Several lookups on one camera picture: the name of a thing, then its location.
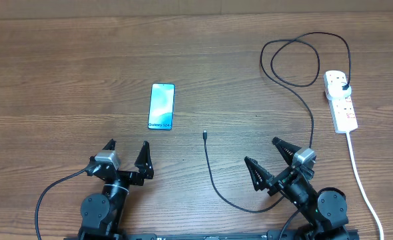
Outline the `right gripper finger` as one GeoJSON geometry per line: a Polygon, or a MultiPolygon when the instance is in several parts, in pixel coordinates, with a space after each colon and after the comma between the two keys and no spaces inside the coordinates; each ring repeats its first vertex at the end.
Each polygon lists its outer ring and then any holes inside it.
{"type": "Polygon", "coordinates": [[[278,137],[274,137],[272,140],[272,144],[278,149],[282,158],[288,165],[299,166],[298,161],[294,160],[294,154],[301,149],[296,145],[288,143],[278,137]]]}
{"type": "Polygon", "coordinates": [[[245,157],[247,169],[250,173],[250,178],[255,191],[262,191],[268,189],[268,184],[274,178],[265,168],[261,167],[255,159],[245,157]]]}

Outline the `Galaxy S24+ smartphone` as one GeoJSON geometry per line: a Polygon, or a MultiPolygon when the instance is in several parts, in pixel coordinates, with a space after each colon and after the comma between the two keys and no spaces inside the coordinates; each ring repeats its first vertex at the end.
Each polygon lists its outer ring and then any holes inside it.
{"type": "Polygon", "coordinates": [[[151,89],[148,128],[152,130],[171,130],[173,127],[173,109],[175,85],[154,83],[151,89]]]}

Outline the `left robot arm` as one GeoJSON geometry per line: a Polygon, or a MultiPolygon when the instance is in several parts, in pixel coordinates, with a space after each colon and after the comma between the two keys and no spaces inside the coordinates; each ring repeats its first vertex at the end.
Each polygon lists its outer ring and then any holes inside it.
{"type": "Polygon", "coordinates": [[[137,171],[122,171],[121,161],[115,151],[116,141],[111,139],[96,155],[89,158],[85,167],[88,176],[104,181],[101,193],[87,196],[81,203],[82,223],[79,239],[127,239],[119,228],[123,209],[131,185],[142,186],[154,176],[150,144],[143,142],[135,167],[137,171]]]}

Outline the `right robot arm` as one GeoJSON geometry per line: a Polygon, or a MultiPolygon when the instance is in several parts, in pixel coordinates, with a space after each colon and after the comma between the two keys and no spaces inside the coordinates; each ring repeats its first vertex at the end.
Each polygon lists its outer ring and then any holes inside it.
{"type": "Polygon", "coordinates": [[[314,164],[316,153],[309,147],[298,147],[278,137],[272,140],[288,167],[278,175],[269,173],[258,162],[250,157],[245,157],[244,162],[250,173],[254,189],[267,190],[270,196],[281,193],[295,207],[297,214],[308,223],[289,233],[286,228],[280,230],[278,238],[283,236],[293,239],[350,239],[346,230],[348,223],[347,204],[345,194],[337,188],[326,187],[316,191],[310,184],[314,177],[314,164]]]}

